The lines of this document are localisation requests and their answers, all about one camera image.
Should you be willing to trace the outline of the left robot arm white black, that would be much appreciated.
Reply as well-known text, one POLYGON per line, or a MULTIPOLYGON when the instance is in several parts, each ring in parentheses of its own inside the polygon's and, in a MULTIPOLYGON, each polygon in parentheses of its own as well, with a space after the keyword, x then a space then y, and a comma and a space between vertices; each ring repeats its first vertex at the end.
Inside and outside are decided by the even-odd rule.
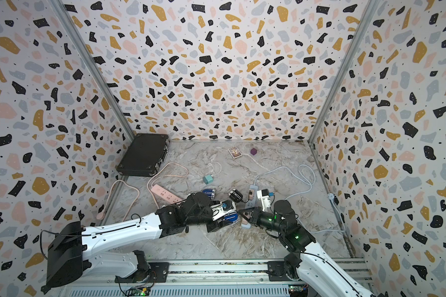
POLYGON ((55 233, 48 246, 47 278, 41 288, 48 293, 53 288, 73 283, 85 275, 115 276, 115 282, 154 283, 159 278, 143 251, 128 254, 112 253, 112 249, 138 241, 157 240, 183 233, 192 225, 206 225, 214 232, 231 224, 225 220, 235 214, 235 202, 212 200, 205 193, 197 192, 155 212, 104 226, 84 227, 72 222, 55 233))

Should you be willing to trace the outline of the grey-blue power strip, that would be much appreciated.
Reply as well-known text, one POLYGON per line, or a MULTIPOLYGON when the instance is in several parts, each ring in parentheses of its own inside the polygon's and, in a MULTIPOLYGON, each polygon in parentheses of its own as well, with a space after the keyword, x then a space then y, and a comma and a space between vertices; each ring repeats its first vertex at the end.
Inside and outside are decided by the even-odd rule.
MULTIPOLYGON (((254 184, 249 186, 248 201, 245 203, 246 209, 256 206, 256 203, 258 201, 257 194, 256 194, 257 191, 258 191, 258 186, 254 185, 254 184)), ((242 219, 241 227, 245 228, 245 229, 249 229, 249 228, 251 228, 251 225, 249 224, 249 222, 247 220, 242 219)))

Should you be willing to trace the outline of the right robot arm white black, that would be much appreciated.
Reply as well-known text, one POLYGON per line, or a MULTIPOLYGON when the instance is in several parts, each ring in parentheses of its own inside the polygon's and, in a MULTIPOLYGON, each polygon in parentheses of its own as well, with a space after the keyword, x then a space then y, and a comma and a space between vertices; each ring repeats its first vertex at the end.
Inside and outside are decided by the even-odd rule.
POLYGON ((305 282, 321 297, 374 296, 345 272, 298 222, 289 201, 275 202, 271 212, 252 207, 239 210, 238 214, 253 226, 278 233, 279 242, 289 251, 284 258, 284 274, 289 278, 305 282))

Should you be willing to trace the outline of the blue shaver with white stripes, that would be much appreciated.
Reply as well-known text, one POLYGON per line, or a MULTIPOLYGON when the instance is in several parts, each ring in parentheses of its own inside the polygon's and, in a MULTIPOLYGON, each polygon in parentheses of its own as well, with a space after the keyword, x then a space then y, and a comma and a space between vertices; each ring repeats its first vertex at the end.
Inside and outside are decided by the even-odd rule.
POLYGON ((202 193, 206 194, 211 199, 214 199, 216 195, 216 191, 214 189, 203 189, 202 193))

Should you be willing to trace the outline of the teal USB charger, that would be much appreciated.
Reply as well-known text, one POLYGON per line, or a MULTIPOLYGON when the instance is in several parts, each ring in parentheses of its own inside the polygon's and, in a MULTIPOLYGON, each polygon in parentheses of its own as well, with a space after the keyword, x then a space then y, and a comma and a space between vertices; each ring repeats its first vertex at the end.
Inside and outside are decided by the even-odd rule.
POLYGON ((206 176, 203 177, 203 182, 204 184, 210 184, 214 181, 213 175, 208 174, 206 176))

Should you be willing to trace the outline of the pink power strip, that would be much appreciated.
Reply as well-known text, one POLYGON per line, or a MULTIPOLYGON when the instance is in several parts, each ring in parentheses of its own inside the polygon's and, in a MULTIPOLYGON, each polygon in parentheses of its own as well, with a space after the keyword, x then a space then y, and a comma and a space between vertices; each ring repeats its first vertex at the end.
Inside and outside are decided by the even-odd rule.
POLYGON ((156 184, 151 188, 151 193, 155 194, 157 197, 165 200, 169 204, 176 204, 182 202, 182 199, 174 195, 170 191, 164 189, 160 185, 156 184))

